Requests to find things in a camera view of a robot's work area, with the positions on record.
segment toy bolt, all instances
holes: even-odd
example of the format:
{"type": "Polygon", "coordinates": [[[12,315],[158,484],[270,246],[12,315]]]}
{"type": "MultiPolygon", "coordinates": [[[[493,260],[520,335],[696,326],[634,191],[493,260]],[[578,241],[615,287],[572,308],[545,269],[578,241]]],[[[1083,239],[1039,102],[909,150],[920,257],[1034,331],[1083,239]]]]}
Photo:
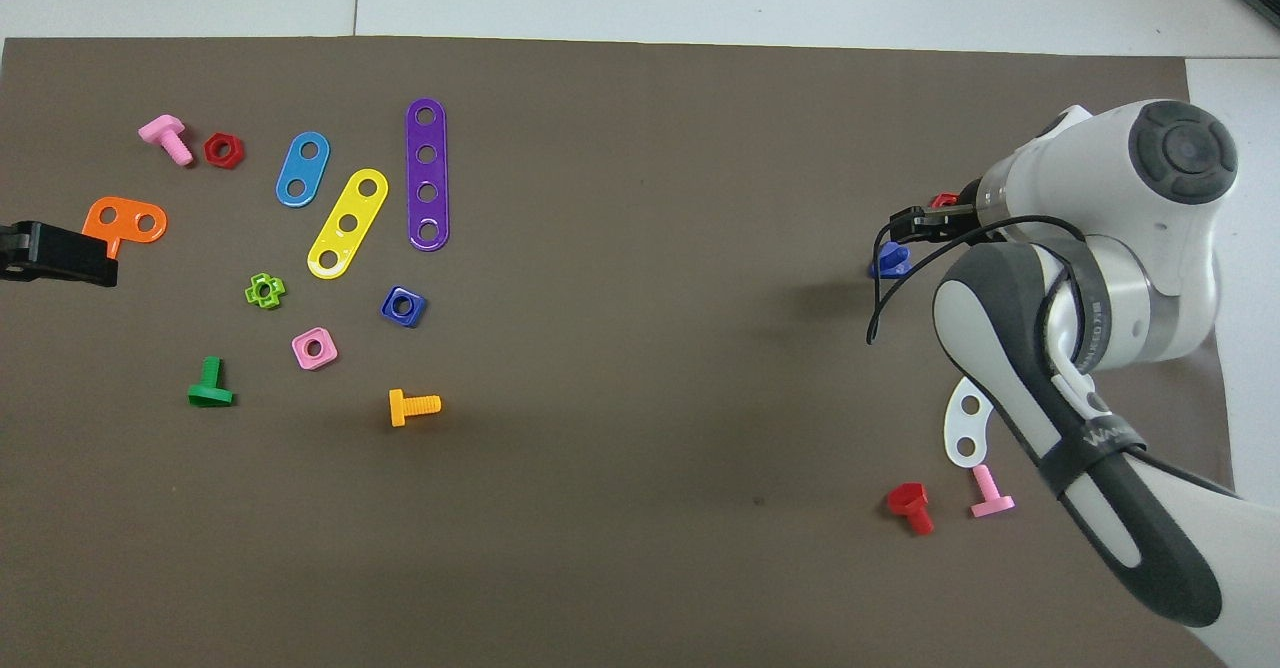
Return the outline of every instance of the toy bolt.
{"type": "Polygon", "coordinates": [[[182,122],[179,122],[178,118],[170,116],[165,113],[164,116],[157,116],[156,120],[150,122],[150,124],[142,125],[138,129],[138,134],[141,134],[142,139],[146,139],[147,143],[160,145],[161,148],[165,148],[165,154],[169,154],[169,157],[173,157],[173,163],[178,163],[179,166],[186,166],[188,163],[195,161],[195,157],[191,156],[191,150],[187,150],[186,145],[182,143],[182,139],[178,138],[179,132],[186,131],[186,127],[187,125],[182,125],[182,122]]]}
{"type": "Polygon", "coordinates": [[[439,413],[444,408],[439,395],[404,398],[404,392],[398,389],[398,386],[389,390],[387,398],[392,403],[392,425],[397,427],[404,425],[406,416],[429,416],[430,413],[439,413]]]}
{"type": "Polygon", "coordinates": [[[924,493],[924,484],[902,484],[891,490],[888,498],[888,509],[891,509],[896,516],[905,516],[906,522],[910,523],[911,530],[916,535],[927,536],[933,532],[933,521],[929,520],[929,514],[924,511],[924,507],[929,504],[929,497],[924,493]]]}
{"type": "Polygon", "coordinates": [[[191,404],[200,404],[201,408],[216,407],[216,404],[232,404],[233,394],[218,386],[218,374],[223,369],[223,360],[215,354],[205,358],[205,365],[200,372],[200,383],[187,389],[187,401],[191,404]]]}
{"type": "Polygon", "coordinates": [[[1012,498],[1000,495],[1000,489],[996,488],[996,481],[992,480],[991,471],[986,465],[978,463],[974,466],[973,477],[978,480],[978,490],[982,491],[982,503],[969,508],[969,511],[973,511],[974,518],[1009,511],[1014,507],[1012,498]]]}

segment blue square nut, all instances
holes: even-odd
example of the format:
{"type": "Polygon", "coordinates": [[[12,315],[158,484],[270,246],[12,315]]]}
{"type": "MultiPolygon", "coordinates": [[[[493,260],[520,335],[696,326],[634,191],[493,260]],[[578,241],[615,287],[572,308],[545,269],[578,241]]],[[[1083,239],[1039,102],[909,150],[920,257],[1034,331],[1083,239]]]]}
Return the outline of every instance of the blue square nut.
{"type": "Polygon", "coordinates": [[[387,299],[383,301],[383,316],[398,322],[406,329],[412,329],[426,311],[426,299],[403,285],[393,285],[387,299]]]}

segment yellow bolt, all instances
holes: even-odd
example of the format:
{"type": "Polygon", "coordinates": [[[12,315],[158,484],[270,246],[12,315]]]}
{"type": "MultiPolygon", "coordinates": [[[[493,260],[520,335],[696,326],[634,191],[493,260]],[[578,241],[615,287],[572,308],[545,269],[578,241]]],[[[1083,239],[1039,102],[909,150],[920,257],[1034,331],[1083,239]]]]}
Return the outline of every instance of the yellow bolt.
{"type": "Polygon", "coordinates": [[[404,425],[406,416],[429,416],[430,413],[439,413],[444,408],[439,395],[404,398],[404,392],[398,389],[398,386],[393,386],[387,393],[387,398],[392,404],[392,426],[397,427],[404,425]]]}

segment red bolt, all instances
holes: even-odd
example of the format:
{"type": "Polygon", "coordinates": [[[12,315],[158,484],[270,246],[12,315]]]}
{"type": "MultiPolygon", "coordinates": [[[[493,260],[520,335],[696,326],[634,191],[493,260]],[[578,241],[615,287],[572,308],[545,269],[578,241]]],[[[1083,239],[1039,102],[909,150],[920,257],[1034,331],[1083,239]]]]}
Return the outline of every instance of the red bolt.
{"type": "Polygon", "coordinates": [[[933,521],[924,509],[929,504],[929,497],[924,493],[924,484],[902,484],[891,490],[888,509],[896,516],[906,516],[906,522],[916,535],[927,536],[933,532],[933,521]]]}

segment toy nut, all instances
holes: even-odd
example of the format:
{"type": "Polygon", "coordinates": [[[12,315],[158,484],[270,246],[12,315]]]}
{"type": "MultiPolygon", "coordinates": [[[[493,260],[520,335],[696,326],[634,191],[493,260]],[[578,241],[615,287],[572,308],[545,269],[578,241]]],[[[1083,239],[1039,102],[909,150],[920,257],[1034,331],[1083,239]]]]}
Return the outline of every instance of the toy nut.
{"type": "Polygon", "coordinates": [[[244,159],[244,141],[229,132],[215,132],[205,141],[205,163],[210,166],[236,168],[244,159]]]}

